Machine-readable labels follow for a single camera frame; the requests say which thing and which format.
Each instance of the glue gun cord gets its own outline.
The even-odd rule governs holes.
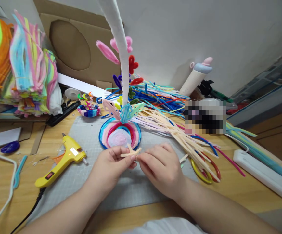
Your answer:
[[[37,197],[37,199],[36,199],[35,205],[34,205],[33,208],[31,209],[31,211],[28,213],[28,215],[22,220],[22,222],[20,222],[20,224],[17,225],[17,227],[11,232],[11,234],[13,234],[13,233],[27,220],[27,218],[33,213],[33,211],[36,209],[36,207],[37,207],[37,205],[38,205],[38,203],[39,203],[39,201],[40,201],[42,195],[44,194],[44,191],[45,191],[45,190],[46,190],[46,187],[41,188],[41,189],[39,190],[39,194],[38,194],[38,197]]]

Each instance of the cutting mat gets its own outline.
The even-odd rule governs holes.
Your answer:
[[[98,133],[105,121],[105,119],[101,118],[86,118],[82,116],[78,116],[75,119],[75,122],[73,123],[69,132],[69,136],[74,138],[86,152],[86,160],[88,161],[89,165],[85,165],[84,163],[71,164],[56,180],[56,182],[45,190],[41,201],[39,202],[33,214],[29,217],[28,222],[31,222],[43,215],[81,188],[86,181],[99,153],[103,150],[98,140]],[[168,142],[172,145],[179,158],[185,155],[181,146],[173,138],[164,137],[144,128],[141,128],[141,133],[141,152],[144,152],[147,148],[150,148],[156,144]],[[198,181],[188,160],[184,163],[182,171],[187,177]],[[98,209],[117,210],[155,202],[162,202],[167,199],[168,198],[166,196],[161,194],[151,184],[138,165],[134,170],[126,170],[122,174],[116,187],[101,203]]]

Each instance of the fingernail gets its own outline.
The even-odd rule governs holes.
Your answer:
[[[136,155],[131,155],[131,156],[130,156],[130,159],[131,159],[132,161],[134,161],[134,160],[136,159],[136,157],[137,157]]]

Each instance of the white paper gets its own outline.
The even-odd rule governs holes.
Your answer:
[[[0,146],[16,141],[20,137],[22,128],[15,128],[8,131],[0,132]]]
[[[69,86],[71,88],[77,89],[79,91],[82,91],[84,93],[92,92],[91,94],[95,96],[96,98],[102,97],[102,99],[106,98],[108,95],[111,94],[111,92],[106,91],[104,89],[101,89],[99,87],[96,87],[91,84],[87,84],[85,82],[76,80],[74,78],[71,78],[69,76],[63,75],[58,73],[58,82],[60,84]]]

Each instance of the desk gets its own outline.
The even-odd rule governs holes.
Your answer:
[[[57,155],[57,149],[62,145],[61,133],[67,134],[69,132],[76,116],[79,116],[79,113],[74,111],[57,126],[53,128],[46,127],[38,153],[34,156],[28,156],[20,175],[19,187],[14,191],[10,205],[0,217],[0,233],[10,233],[32,209],[39,192],[34,183],[37,178],[45,175],[50,170],[53,161],[47,159],[41,161],[35,167],[32,162],[36,162],[46,156],[54,157]],[[24,155],[29,155],[37,131],[43,124],[34,123],[31,138],[20,143],[19,152],[21,154],[9,156],[11,159],[18,161]],[[221,146],[221,150],[230,158],[233,157],[234,150],[239,149],[237,144],[224,135],[205,135],[204,137],[212,143]],[[222,180],[219,184],[214,183],[212,185],[200,182],[202,185],[229,197],[255,213],[282,208],[282,198],[247,172],[244,171],[246,177],[241,176],[223,156],[220,156],[219,159],[214,158],[213,161],[220,169]],[[12,164],[0,161],[0,209],[8,198],[12,171]],[[189,219],[186,212],[177,204],[173,201],[167,201],[94,214],[85,232],[119,233],[141,226],[146,221],[170,216]]]

